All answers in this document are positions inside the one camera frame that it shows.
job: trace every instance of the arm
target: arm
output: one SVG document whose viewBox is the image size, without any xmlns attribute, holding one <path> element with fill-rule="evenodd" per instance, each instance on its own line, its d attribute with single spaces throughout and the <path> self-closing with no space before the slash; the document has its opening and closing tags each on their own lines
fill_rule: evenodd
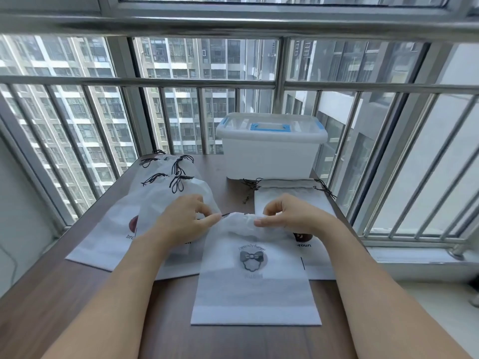
<svg viewBox="0 0 479 359">
<path fill-rule="evenodd" d="M 324 243 L 359 359 L 470 359 L 339 219 L 288 194 L 263 213 L 268 217 L 256 220 L 256 226 L 283 226 Z"/>
<path fill-rule="evenodd" d="M 197 212 L 206 218 L 196 220 Z M 196 239 L 220 219 L 201 195 L 176 199 L 151 230 L 132 242 L 103 287 L 43 358 L 136 359 L 159 267 L 172 247 Z"/>
</svg>

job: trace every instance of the bow tie graphic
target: bow tie graphic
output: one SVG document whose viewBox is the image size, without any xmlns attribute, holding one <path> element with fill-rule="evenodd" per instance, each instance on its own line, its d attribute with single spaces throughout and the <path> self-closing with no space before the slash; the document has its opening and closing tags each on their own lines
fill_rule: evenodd
<svg viewBox="0 0 479 359">
<path fill-rule="evenodd" d="M 256 269 L 249 269 L 248 267 L 246 267 L 246 262 L 248 262 L 250 259 L 254 259 L 260 263 Z M 263 256 L 263 252 L 248 253 L 248 252 L 241 251 L 239 253 L 239 260 L 243 262 L 243 266 L 245 269 L 247 269 L 250 272 L 254 272 L 259 270 L 261 263 L 264 260 L 264 256 Z"/>
</svg>

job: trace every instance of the white storage box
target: white storage box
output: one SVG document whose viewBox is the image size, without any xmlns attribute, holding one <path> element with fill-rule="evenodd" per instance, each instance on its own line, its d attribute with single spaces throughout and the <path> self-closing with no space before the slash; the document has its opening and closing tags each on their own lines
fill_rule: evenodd
<svg viewBox="0 0 479 359">
<path fill-rule="evenodd" d="M 316 117 L 230 113 L 216 128 L 230 179 L 308 178 L 328 134 Z"/>
</svg>

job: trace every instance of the forearm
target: forearm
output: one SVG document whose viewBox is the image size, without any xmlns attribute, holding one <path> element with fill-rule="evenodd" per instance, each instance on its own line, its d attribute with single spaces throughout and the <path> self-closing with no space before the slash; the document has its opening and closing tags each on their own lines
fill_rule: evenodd
<svg viewBox="0 0 479 359">
<path fill-rule="evenodd" d="M 137 238 L 45 359 L 136 359 L 152 284 L 168 249 Z"/>
<path fill-rule="evenodd" d="M 327 219 L 316 235 L 331 258 L 360 359 L 470 358 L 339 220 Z"/>
</svg>

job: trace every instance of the brown wooden table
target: brown wooden table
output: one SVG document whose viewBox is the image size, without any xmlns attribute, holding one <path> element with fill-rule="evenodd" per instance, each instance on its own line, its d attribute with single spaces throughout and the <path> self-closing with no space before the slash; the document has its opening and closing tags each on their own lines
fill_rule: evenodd
<svg viewBox="0 0 479 359">
<path fill-rule="evenodd" d="M 226 178 L 223 162 L 222 155 L 195 156 L 223 213 L 254 212 L 254 199 L 242 203 L 248 188 Z M 40 358 L 108 277 L 107 271 L 64 258 L 126 194 L 138 163 L 0 299 L 0 358 Z M 317 327 L 190 326 L 197 282 L 195 275 L 154 283 L 140 358 L 357 357 L 335 281 L 310 281 L 322 320 Z"/>
</svg>

